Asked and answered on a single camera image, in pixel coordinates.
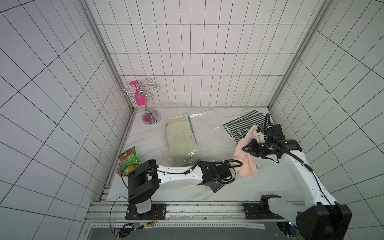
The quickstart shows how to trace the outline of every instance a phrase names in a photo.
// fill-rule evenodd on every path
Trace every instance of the jewelry stand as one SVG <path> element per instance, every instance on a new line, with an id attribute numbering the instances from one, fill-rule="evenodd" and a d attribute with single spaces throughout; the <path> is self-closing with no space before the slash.
<path id="1" fill-rule="evenodd" d="M 133 95 L 129 96 L 129 101 L 131 103 L 136 103 L 138 106 L 145 105 L 145 107 L 144 107 L 145 113 L 142 116 L 142 120 L 146 125 L 154 125 L 160 121 L 161 114 L 159 111 L 157 111 L 155 109 L 151 109 L 150 107 L 148 107 L 148 101 L 151 101 L 154 96 L 152 93 L 149 93 L 151 95 L 151 96 L 149 96 L 148 92 L 144 89 L 144 87 L 155 86 L 153 88 L 153 90 L 158 91 L 158 90 L 160 90 L 160 86 L 156 85 L 156 84 L 150 85 L 150 83 L 153 82 L 153 80 L 150 78 L 146 79 L 145 81 L 147 81 L 148 85 L 143 86 L 140 81 L 130 82 L 129 85 L 134 86 L 135 89 L 130 91 L 129 89 L 124 88 L 123 94 L 127 95 L 127 94 L 135 91 L 134 96 Z"/>

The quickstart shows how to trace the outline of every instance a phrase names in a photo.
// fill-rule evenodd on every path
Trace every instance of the round metal base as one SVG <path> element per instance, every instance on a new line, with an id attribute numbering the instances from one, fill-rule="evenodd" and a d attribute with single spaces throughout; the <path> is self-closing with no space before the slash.
<path id="1" fill-rule="evenodd" d="M 144 113 L 142 119 L 145 124 L 154 125 L 160 121 L 161 114 L 159 111 L 152 109 L 152 114 Z"/>

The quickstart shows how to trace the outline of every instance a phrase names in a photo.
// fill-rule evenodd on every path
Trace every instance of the striped towel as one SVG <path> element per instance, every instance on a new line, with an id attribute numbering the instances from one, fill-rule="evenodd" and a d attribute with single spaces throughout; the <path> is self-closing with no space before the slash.
<path id="1" fill-rule="evenodd" d="M 223 125 L 227 134 L 235 143 L 244 138 L 252 125 L 257 125 L 258 128 L 264 128 L 265 116 L 263 113 L 254 110 L 242 117 L 232 120 Z"/>

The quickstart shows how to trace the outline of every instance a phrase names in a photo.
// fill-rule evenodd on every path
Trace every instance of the marble surface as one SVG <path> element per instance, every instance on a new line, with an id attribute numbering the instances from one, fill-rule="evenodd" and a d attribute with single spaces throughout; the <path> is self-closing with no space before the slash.
<path id="1" fill-rule="evenodd" d="M 157 108 L 162 115 L 160 122 L 153 126 L 145 125 L 142 120 L 143 109 L 139 109 L 124 150 L 136 146 L 136 154 L 145 162 L 156 159 L 159 165 L 171 166 L 167 143 L 165 119 L 188 114 L 191 118 L 197 145 L 202 160 L 231 159 L 236 144 L 231 140 L 222 125 L 243 116 L 254 109 L 249 108 Z M 257 109 L 263 114 L 268 109 Z M 261 195 L 278 194 L 286 200 L 303 200 L 302 195 L 284 164 L 276 164 L 271 160 L 253 158 L 260 164 L 257 176 L 240 177 L 213 193 L 204 185 L 158 189 L 152 201 L 259 201 Z M 115 201 L 119 196 L 128 197 L 128 190 L 115 174 L 107 201 Z"/>

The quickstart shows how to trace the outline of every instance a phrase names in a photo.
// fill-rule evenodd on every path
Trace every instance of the chip bag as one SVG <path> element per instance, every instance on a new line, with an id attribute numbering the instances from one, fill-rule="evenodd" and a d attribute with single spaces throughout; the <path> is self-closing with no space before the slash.
<path id="1" fill-rule="evenodd" d="M 122 173 L 122 176 L 123 177 L 127 177 L 128 173 L 130 171 L 132 171 L 133 169 L 137 168 L 139 166 L 139 164 L 141 164 L 141 161 L 136 156 L 135 147 L 132 147 L 131 149 L 128 149 L 127 151 L 122 152 L 120 155 L 118 155 L 118 158 L 119 158 L 120 161 L 117 163 L 116 173 L 120 177 L 121 177 L 121 171 L 124 168 L 125 168 L 125 170 Z"/>

